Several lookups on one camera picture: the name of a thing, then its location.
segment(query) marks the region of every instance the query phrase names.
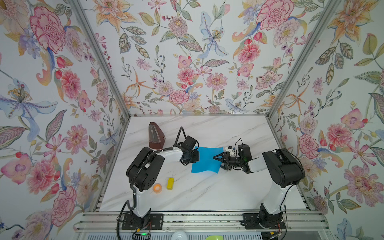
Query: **orange lily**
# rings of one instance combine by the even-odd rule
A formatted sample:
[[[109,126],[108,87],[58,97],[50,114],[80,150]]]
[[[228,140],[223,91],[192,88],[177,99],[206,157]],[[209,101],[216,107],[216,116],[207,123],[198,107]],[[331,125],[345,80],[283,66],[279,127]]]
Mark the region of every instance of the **orange lily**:
[[[147,86],[145,86],[145,85],[143,84],[143,83],[148,82],[148,81],[142,81],[142,82],[139,82],[139,77],[137,76],[137,72],[136,72],[135,69],[133,69],[133,70],[135,71],[136,82],[135,82],[134,84],[129,85],[129,86],[127,87],[127,90],[125,91],[124,94],[126,94],[126,93],[128,92],[129,88],[134,89],[134,88],[137,87],[137,88],[136,88],[136,92],[137,92],[137,90],[139,90],[139,94],[136,96],[136,98],[137,98],[137,97],[140,95],[140,86],[145,87],[145,88],[149,88],[149,89],[154,89],[154,88],[147,87]]]

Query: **brown metronome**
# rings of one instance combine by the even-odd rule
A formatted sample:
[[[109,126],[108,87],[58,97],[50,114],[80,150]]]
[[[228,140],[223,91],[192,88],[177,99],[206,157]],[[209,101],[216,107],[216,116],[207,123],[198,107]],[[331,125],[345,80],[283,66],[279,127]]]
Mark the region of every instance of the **brown metronome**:
[[[163,149],[166,138],[163,131],[155,122],[150,122],[148,126],[149,147],[152,149]]]

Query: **white round object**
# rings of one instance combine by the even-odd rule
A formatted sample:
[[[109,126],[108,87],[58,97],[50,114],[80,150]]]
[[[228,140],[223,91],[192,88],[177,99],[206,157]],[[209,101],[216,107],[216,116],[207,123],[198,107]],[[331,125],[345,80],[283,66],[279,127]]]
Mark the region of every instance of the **white round object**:
[[[188,240],[188,236],[184,231],[176,231],[170,240]]]

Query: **flower print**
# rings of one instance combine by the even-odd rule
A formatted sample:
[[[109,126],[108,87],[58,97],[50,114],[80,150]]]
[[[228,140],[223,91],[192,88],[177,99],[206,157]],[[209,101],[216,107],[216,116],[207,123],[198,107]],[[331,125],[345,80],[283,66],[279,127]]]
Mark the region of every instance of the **flower print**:
[[[275,29],[273,33],[273,44],[275,46],[278,46],[290,41],[293,36],[296,35],[296,32],[299,27],[300,23],[295,19],[290,19],[285,23],[281,24],[278,28]]]
[[[58,135],[57,140],[56,140],[56,137],[53,136],[52,137],[52,144],[50,144],[50,143],[45,144],[45,146],[51,150],[49,150],[48,152],[45,152],[44,157],[46,157],[50,154],[52,154],[51,159],[56,157],[56,153],[61,152],[61,149],[59,149],[59,146],[63,143],[63,141],[64,141],[64,139],[63,140],[61,139],[61,134]]]
[[[241,90],[249,89],[249,85],[244,80],[241,80],[237,82],[237,88],[240,88]]]
[[[91,119],[95,122],[101,118],[101,112],[99,110],[91,110]]]
[[[374,207],[377,202],[383,203],[383,195],[380,192],[384,190],[384,185],[376,182],[379,178],[376,174],[368,174],[368,166],[353,166],[352,171],[345,169],[344,178],[349,181],[347,184],[349,196],[356,197],[359,203],[363,202],[364,197],[365,203]]]
[[[71,70],[64,71],[61,76],[61,88],[64,90],[64,93],[68,98],[77,98],[81,91],[80,78],[77,77],[77,74],[73,73]]]
[[[256,78],[256,89],[264,89],[269,86],[272,86],[274,83],[278,82],[283,77],[282,74],[275,74],[272,71],[267,71],[263,76]]]
[[[34,212],[29,218],[23,232],[24,239],[45,239],[51,230],[51,210]]]
[[[169,95],[169,100],[175,104],[182,104],[189,100],[189,93],[184,90],[177,90]]]
[[[182,17],[174,17],[168,24],[171,32],[177,37],[182,37],[188,31],[187,22]]]
[[[40,45],[49,47],[55,54],[63,50],[65,31],[59,17],[46,7],[35,7],[35,15],[29,18],[33,33]]]
[[[335,37],[331,44],[339,40],[343,35],[352,41],[360,42],[360,26],[372,22],[369,12],[374,9],[379,1],[367,0],[344,1],[344,9],[336,13],[336,18],[328,25],[335,28]]]
[[[182,68],[177,74],[177,78],[184,83],[189,83],[195,77],[195,72],[192,68]]]
[[[350,129],[359,129],[364,127],[362,122],[362,114],[358,108],[353,109],[348,114],[341,118],[341,122],[348,126]]]
[[[32,98],[27,85],[16,78],[13,79],[13,84],[14,86],[8,85],[8,95],[13,100],[0,95],[0,109],[4,111],[7,118],[21,116],[28,120],[30,132],[27,136],[27,141],[32,142],[40,132],[40,128],[35,122],[35,117],[38,113],[48,114],[53,112],[57,102],[42,101],[40,103],[30,103],[29,101],[32,101]]]
[[[256,23],[260,23],[260,29],[277,28],[290,17],[293,8],[291,0],[267,0],[257,15]]]
[[[92,0],[96,6],[93,11],[96,14],[96,24],[109,22],[115,27],[116,32],[120,34],[121,22],[135,23],[139,22],[132,14],[128,12],[133,4],[127,3],[125,0]]]
[[[75,29],[71,27],[66,28],[65,44],[65,47],[72,53],[75,59],[81,62],[83,57],[83,45]]]
[[[364,163],[365,166],[368,166],[367,163],[371,164],[372,166],[375,166],[376,163],[373,160],[369,159],[369,157],[375,157],[376,155],[373,153],[364,153],[369,149],[369,145],[364,145],[361,148],[359,145],[359,141],[355,141],[355,147],[352,147],[351,145],[347,144],[349,149],[352,152],[356,153],[355,155],[353,155],[353,158],[357,159],[358,157],[360,157],[361,161]]]
[[[102,83],[98,83],[96,85],[97,88],[97,96],[96,99],[103,103],[103,106],[106,107],[108,104],[108,84],[104,79]]]
[[[207,83],[206,85],[210,88],[212,87],[216,91],[219,91],[220,89],[223,89],[226,84],[227,84],[228,78],[225,77],[222,73],[218,74],[215,73],[215,75],[211,75],[207,78]]]
[[[43,159],[41,162],[36,162],[27,181],[29,192],[38,194],[39,191],[47,190],[53,182],[55,173],[55,166],[51,161]]]
[[[307,135],[312,136],[316,127],[317,127],[317,120],[310,117],[306,117],[300,122],[301,131]]]
[[[248,77],[249,74],[251,74],[251,71],[252,71],[252,69],[253,69],[253,66],[254,66],[253,63],[251,63],[251,64],[248,64],[248,63],[243,64],[243,65],[239,68],[239,70],[237,71],[237,75],[238,75],[238,76],[243,75],[244,77]]]
[[[251,63],[260,56],[260,52],[259,45],[254,43],[247,44],[241,49],[238,59],[241,63]]]
[[[92,182],[90,177],[88,177],[87,175],[82,176],[79,182],[79,186],[76,189],[77,202],[80,205],[84,205],[88,201],[89,196],[91,195],[91,191],[92,191]]]
[[[211,50],[215,49],[215,52],[219,56],[227,56],[229,53],[225,51],[225,48],[219,46],[217,42],[224,36],[224,27],[216,28],[210,32],[212,20],[208,13],[201,13],[200,32],[203,34],[202,41],[207,44],[207,49],[203,54],[198,55],[198,58],[207,58]]]
[[[244,114],[249,111],[241,107],[241,101],[235,103],[234,100],[229,98],[227,98],[225,101],[227,102],[227,107],[229,107],[229,110],[233,111],[235,114],[238,112]]]
[[[313,159],[319,155],[317,149],[319,145],[316,142],[316,139],[310,135],[304,134],[299,138],[300,150],[301,152],[309,159]]]
[[[56,227],[63,225],[71,216],[75,207],[76,190],[67,186],[65,191],[60,191],[58,197],[53,202],[51,210],[52,224]]]
[[[341,123],[331,124],[328,127],[327,137],[333,145],[336,147],[347,146],[353,138],[352,132],[347,127],[343,127]]]
[[[83,148],[88,146],[87,139],[88,135],[87,130],[83,128],[82,124],[71,127],[71,131],[67,131],[67,134],[69,137],[65,137],[63,141],[66,143],[66,148],[68,150],[71,150],[71,154],[77,154],[79,153],[79,148]]]
[[[189,68],[189,66],[191,65],[192,63],[192,59],[189,59],[185,56],[179,56],[179,63],[178,63],[178,67],[179,68]]]
[[[28,154],[25,153],[21,155],[19,159],[12,160],[5,164],[0,169],[0,172],[7,178],[12,179],[12,182],[22,184],[29,174],[31,166],[31,159],[29,159]]]

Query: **blue lily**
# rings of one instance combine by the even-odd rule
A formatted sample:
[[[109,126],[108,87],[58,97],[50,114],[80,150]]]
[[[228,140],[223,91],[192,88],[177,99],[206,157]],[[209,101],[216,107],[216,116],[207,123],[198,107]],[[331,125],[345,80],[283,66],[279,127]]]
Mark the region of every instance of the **blue lily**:
[[[30,91],[27,85],[13,79],[14,85],[8,85],[8,95],[12,99],[8,99],[0,95],[0,109],[2,109],[7,118],[13,118],[15,116],[21,116],[28,120],[30,124],[30,132],[27,136],[28,142],[33,141],[40,132],[40,128],[35,122],[35,117],[38,113],[48,114],[55,110],[57,102],[42,101],[40,103],[30,103],[32,100]]]
[[[244,108],[241,108],[241,101],[234,103],[233,102],[234,100],[229,98],[227,98],[225,101],[227,102],[227,107],[229,107],[231,111],[235,112],[235,114],[237,112],[240,112],[240,113],[249,112],[249,110],[245,110]]]
[[[201,24],[200,24],[200,32],[203,34],[203,39],[202,41],[207,44],[207,49],[203,54],[198,55],[198,58],[207,58],[209,52],[214,48],[215,52],[219,56],[227,56],[229,55],[225,49],[217,44],[217,42],[220,41],[220,39],[224,35],[224,27],[221,26],[219,29],[215,29],[210,32],[211,28],[211,17],[206,13],[202,12],[201,13]]]

